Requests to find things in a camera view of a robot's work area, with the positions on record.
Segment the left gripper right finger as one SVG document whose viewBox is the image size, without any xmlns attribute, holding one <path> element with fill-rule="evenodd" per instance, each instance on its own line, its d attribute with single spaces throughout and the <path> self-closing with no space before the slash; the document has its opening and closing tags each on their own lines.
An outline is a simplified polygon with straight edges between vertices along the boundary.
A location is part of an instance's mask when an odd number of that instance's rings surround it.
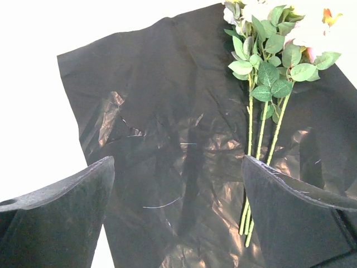
<svg viewBox="0 0 357 268">
<path fill-rule="evenodd" d="M 245 191 L 266 267 L 356 267 L 356 200 L 278 172 L 252 156 Z"/>
</svg>

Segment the black wrapping paper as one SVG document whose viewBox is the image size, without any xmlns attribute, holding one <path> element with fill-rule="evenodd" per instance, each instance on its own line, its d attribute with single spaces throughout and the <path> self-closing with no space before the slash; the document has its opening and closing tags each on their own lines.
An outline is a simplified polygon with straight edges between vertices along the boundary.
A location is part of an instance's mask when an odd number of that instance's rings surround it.
<svg viewBox="0 0 357 268">
<path fill-rule="evenodd" d="M 220 4 L 59 55 L 88 164 L 115 161 L 115 267 L 266 267 L 239 234 L 248 85 Z"/>
</svg>

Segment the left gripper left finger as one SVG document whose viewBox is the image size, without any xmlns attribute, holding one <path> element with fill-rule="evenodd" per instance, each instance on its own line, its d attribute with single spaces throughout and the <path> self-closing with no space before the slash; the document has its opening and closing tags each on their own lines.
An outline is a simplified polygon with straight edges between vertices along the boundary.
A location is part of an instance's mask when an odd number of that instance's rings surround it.
<svg viewBox="0 0 357 268">
<path fill-rule="evenodd" d="M 91 267 L 114 183 L 114 158 L 1 202 L 1 267 Z"/>
</svg>

